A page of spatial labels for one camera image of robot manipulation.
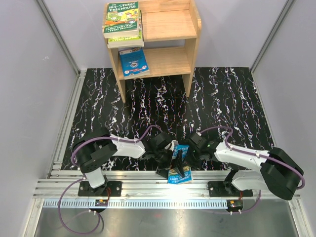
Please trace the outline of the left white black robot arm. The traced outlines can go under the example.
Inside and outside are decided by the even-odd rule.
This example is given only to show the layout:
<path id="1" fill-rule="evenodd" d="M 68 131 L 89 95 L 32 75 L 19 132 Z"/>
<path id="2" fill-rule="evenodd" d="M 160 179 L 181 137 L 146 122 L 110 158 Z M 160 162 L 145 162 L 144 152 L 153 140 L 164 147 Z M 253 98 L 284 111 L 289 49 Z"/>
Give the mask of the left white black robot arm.
<path id="1" fill-rule="evenodd" d="M 102 165 L 112 157 L 130 157 L 134 159 L 154 159 L 158 163 L 157 174 L 167 178 L 174 170 L 181 178 L 185 176 L 182 165 L 182 151 L 175 151 L 177 141 L 164 132 L 138 139 L 121 138 L 105 130 L 90 134 L 73 146 L 71 160 L 82 172 L 84 180 L 80 182 L 79 196 L 92 197 L 109 195 L 113 190 Z"/>

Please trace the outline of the blue back-cover book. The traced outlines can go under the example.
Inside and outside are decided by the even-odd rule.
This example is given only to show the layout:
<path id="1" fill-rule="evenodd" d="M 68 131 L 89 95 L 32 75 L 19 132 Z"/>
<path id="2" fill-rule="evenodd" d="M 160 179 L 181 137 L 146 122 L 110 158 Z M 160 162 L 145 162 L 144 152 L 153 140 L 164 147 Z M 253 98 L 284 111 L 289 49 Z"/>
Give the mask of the blue back-cover book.
<path id="1" fill-rule="evenodd" d="M 119 57 L 124 79 L 136 79 L 150 74 L 143 48 L 120 50 Z"/>

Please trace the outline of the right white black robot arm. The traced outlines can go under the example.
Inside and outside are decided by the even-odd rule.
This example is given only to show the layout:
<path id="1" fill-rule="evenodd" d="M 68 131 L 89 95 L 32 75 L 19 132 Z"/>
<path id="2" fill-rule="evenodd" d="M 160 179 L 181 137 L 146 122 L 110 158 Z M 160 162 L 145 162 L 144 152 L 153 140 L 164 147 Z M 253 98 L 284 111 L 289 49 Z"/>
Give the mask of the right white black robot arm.
<path id="1" fill-rule="evenodd" d="M 297 189 L 304 186 L 301 167 L 281 148 L 270 151 L 253 150 L 228 143 L 226 140 L 207 139 L 193 133 L 186 163 L 197 168 L 205 161 L 227 162 L 243 170 L 232 170 L 224 180 L 224 192 L 235 196 L 245 190 L 266 190 L 283 199 L 291 200 Z"/>

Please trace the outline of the dark green 104-Storey Treehouse book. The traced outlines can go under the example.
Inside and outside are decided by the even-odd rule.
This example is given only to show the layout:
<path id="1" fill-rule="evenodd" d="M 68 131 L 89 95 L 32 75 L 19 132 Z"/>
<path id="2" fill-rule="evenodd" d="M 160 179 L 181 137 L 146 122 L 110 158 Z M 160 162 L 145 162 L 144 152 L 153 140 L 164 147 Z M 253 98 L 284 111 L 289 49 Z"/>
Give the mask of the dark green 104-Storey Treehouse book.
<path id="1" fill-rule="evenodd" d="M 139 33 L 139 2 L 115 2 L 106 6 L 103 36 L 106 39 L 133 37 Z"/>

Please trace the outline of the blue 26-Storey Treehouse book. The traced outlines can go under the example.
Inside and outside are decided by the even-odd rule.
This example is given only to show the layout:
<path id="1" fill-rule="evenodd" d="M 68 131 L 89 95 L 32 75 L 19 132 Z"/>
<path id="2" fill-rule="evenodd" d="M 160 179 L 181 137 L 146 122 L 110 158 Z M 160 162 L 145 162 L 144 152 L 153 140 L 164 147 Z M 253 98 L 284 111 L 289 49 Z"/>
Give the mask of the blue 26-Storey Treehouse book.
<path id="1" fill-rule="evenodd" d="M 188 145 L 176 145 L 173 150 L 171 169 L 168 171 L 167 183 L 180 185 L 193 180 L 191 168 L 184 164 Z"/>

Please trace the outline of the lime green 65-Storey Treehouse book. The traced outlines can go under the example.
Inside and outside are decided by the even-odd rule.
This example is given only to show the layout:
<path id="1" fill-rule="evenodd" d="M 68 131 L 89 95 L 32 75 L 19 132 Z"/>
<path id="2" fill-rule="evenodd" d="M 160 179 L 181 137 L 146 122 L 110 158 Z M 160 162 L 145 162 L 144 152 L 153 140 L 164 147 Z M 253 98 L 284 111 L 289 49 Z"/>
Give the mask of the lime green 65-Storey Treehouse book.
<path id="1" fill-rule="evenodd" d="M 139 13 L 139 33 L 137 36 L 132 37 L 118 37 L 108 39 L 107 47 L 108 48 L 125 48 L 125 47 L 143 47 L 143 20 L 142 20 L 142 11 Z"/>

